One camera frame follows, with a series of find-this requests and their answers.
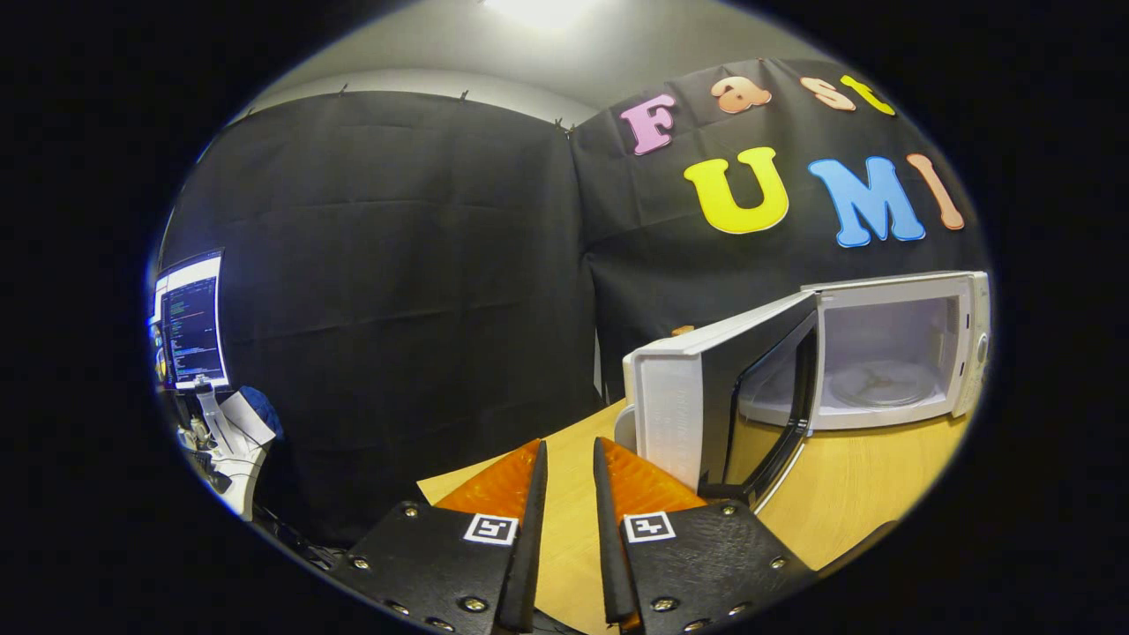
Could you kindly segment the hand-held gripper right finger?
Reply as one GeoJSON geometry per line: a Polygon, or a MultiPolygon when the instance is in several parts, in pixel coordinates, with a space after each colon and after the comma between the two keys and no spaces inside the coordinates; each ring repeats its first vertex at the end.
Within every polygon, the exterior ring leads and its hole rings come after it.
{"type": "Polygon", "coordinates": [[[593,447],[606,620],[624,634],[718,634],[819,575],[742,501],[706,501],[632,451],[593,447]]]}

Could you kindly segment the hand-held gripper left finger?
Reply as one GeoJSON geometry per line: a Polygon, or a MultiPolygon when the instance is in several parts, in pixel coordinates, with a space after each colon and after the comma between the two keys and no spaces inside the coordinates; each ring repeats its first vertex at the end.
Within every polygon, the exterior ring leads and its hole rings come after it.
{"type": "Polygon", "coordinates": [[[531,632],[546,481],[533,440],[438,503],[396,504],[330,576],[430,634],[531,632]]]}

